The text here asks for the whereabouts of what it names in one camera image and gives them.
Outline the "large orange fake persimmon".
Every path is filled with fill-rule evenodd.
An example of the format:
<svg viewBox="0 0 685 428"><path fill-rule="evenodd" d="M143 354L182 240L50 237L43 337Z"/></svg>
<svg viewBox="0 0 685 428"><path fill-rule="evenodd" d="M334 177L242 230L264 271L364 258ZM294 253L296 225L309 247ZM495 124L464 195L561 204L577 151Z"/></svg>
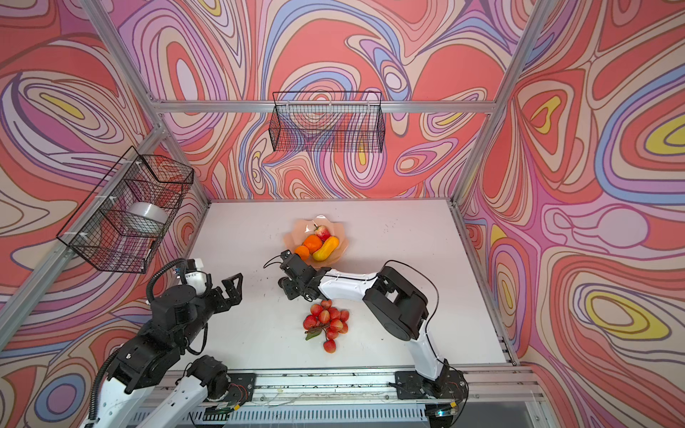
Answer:
<svg viewBox="0 0 685 428"><path fill-rule="evenodd" d="M310 254L314 254L316 251L318 251L323 243L321 240L315 235L308 235L305 240L303 241L303 245L307 246L310 250Z"/></svg>

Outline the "red fake lychee bunch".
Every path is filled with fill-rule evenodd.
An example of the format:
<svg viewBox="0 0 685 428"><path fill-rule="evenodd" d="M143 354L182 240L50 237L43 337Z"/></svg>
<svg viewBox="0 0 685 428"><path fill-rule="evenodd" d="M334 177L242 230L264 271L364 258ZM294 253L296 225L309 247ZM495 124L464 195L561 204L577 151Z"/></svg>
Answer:
<svg viewBox="0 0 685 428"><path fill-rule="evenodd" d="M304 339L310 341L320 338L323 349L329 354L337 351L340 335L349 331L349 310L340 310L332 300L323 300L310 305L310 314L303 319Z"/></svg>

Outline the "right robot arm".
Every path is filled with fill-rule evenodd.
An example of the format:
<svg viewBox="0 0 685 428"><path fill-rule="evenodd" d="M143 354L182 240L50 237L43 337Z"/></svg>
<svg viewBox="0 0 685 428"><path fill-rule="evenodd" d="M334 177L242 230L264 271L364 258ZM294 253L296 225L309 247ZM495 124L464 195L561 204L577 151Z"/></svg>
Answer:
<svg viewBox="0 0 685 428"><path fill-rule="evenodd" d="M289 300L359 301L389 335L406 344L414 368L397 371L390 382L399 399L451 399L455 404L467 400L465 376L432 344L428 326L433 315L427 297L391 261L376 273L351 274L331 267L316 269L288 250L278 259L285 274L278 285Z"/></svg>

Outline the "red fake apple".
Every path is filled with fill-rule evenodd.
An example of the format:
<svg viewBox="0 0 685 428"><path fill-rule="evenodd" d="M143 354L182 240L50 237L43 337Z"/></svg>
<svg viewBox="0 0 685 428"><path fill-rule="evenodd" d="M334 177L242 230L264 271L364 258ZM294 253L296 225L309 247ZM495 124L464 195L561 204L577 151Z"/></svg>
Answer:
<svg viewBox="0 0 685 428"><path fill-rule="evenodd" d="M332 235L326 226L317 226L314 234L321 240L321 242L326 242Z"/></svg>

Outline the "small orange fake tangerine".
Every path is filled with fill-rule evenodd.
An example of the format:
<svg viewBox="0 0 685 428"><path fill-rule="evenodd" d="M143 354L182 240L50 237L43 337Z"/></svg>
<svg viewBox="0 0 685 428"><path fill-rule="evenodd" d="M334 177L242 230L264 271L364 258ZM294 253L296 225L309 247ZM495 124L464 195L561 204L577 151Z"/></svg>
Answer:
<svg viewBox="0 0 685 428"><path fill-rule="evenodd" d="M298 255L303 261L307 261L310 258L310 250L305 245L298 246L294 253Z"/></svg>

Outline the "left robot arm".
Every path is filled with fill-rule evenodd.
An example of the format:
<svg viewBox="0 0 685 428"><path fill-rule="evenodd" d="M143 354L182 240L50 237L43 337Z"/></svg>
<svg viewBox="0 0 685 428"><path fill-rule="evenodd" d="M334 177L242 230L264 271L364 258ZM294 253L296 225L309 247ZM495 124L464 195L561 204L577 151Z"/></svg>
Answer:
<svg viewBox="0 0 685 428"><path fill-rule="evenodd" d="M196 337L209 338L212 316L243 299L242 274L216 286L202 267L201 260L176 259L152 274L146 284L152 317L99 367L82 426L128 426L167 372L187 354L194 361L142 426L174 427L205 401L214 403L215 413L229 415L252 400L253 374L236 382L221 361L192 347Z"/></svg>

